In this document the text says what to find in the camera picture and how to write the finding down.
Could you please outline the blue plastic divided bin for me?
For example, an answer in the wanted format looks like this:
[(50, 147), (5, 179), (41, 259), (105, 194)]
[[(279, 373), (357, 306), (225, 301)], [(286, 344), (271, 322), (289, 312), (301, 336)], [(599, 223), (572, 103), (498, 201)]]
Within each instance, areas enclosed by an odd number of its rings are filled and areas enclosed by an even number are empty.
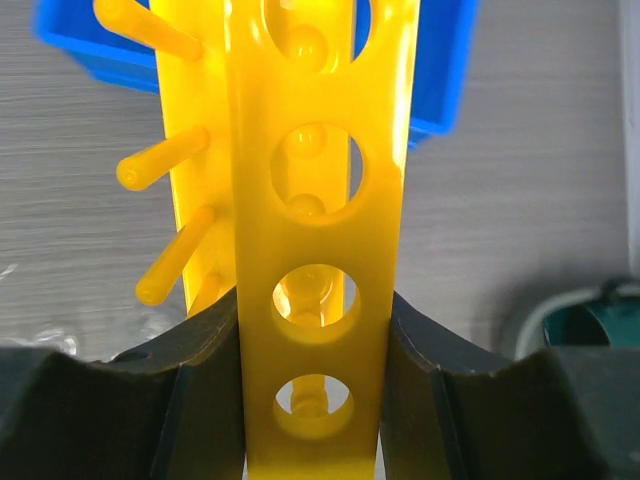
[[(475, 0), (421, 3), (408, 142), (412, 151), (454, 126), (479, 6)], [(153, 50), (104, 29), (90, 1), (36, 1), (33, 32), (95, 80), (159, 93)]]

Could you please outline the yellow test tube rack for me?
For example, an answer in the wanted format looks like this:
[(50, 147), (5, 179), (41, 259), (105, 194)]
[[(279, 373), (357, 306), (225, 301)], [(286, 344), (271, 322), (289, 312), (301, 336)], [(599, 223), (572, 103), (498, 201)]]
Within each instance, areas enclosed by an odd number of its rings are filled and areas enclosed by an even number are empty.
[(375, 472), (420, 5), (97, 1), (155, 52), (162, 142), (119, 182), (171, 181), (177, 235), (139, 281), (198, 313), (236, 291), (248, 473)]

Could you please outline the dark green tray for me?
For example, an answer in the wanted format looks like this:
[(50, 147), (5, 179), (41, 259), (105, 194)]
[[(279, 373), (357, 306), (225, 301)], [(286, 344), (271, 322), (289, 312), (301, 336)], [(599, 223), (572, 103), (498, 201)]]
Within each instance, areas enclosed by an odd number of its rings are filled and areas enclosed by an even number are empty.
[(521, 359), (545, 347), (560, 347), (544, 345), (542, 324), (545, 317), (563, 306), (569, 306), (573, 301), (589, 299), (599, 287), (557, 294), (543, 300), (526, 314), (507, 322), (500, 336), (502, 354), (512, 359)]

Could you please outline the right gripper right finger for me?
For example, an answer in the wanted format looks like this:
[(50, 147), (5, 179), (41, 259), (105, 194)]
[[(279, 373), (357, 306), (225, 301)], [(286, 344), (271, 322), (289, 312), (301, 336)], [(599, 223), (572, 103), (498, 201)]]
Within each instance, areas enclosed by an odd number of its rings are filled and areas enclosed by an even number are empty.
[(511, 361), (395, 297), (381, 443), (390, 479), (635, 479), (639, 353)]

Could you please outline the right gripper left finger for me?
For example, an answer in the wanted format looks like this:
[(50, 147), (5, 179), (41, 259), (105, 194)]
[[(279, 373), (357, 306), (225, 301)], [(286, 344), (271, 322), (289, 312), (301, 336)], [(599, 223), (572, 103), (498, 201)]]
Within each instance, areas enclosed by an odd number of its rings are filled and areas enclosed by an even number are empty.
[(234, 292), (109, 362), (1, 351), (5, 479), (239, 479), (244, 461)]

